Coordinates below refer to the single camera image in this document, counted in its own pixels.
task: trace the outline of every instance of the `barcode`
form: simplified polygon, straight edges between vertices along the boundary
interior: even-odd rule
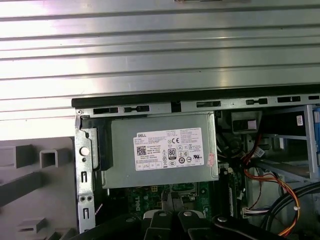
[[[265,151],[263,151],[260,147],[257,147],[254,151],[254,156],[257,158],[261,158],[265,154]]]
[[[304,121],[303,121],[303,118],[302,118],[301,115],[300,116],[296,116],[296,124],[298,126],[303,126],[304,125]]]
[[[137,146],[136,147],[136,154],[138,156],[147,155],[147,148],[146,146]]]

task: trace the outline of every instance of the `orange wire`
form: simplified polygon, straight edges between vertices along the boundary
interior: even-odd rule
[[[263,176],[255,176],[255,175],[250,174],[248,172],[248,170],[245,169],[244,174],[248,178],[253,179],[253,180],[257,180],[257,181],[261,181],[261,182],[271,181],[271,182],[278,183],[283,189],[285,189],[292,196],[292,198],[295,201],[296,207],[297,207],[297,218],[294,219],[294,221],[292,222],[292,224],[289,227],[287,227],[285,230],[283,230],[282,232],[280,232],[278,234],[279,236],[287,236],[290,233],[290,231],[294,228],[294,226],[297,223],[297,220],[300,217],[300,203],[299,203],[299,199],[298,199],[297,195],[295,194],[295,192],[285,182],[281,181],[280,179],[277,179],[271,173],[267,173]]]

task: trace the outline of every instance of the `power supply unit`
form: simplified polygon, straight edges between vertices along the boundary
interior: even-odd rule
[[[218,179],[213,113],[174,114],[111,122],[113,166],[103,188]]]

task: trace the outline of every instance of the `connector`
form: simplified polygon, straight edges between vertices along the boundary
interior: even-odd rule
[[[243,207],[241,210],[241,216],[243,219],[249,219],[249,216],[245,215],[245,210],[248,210],[248,207]]]

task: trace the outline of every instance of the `80 plus logo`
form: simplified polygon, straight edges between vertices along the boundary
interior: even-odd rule
[[[175,148],[168,149],[168,154],[169,154],[169,160],[177,159],[177,151]]]

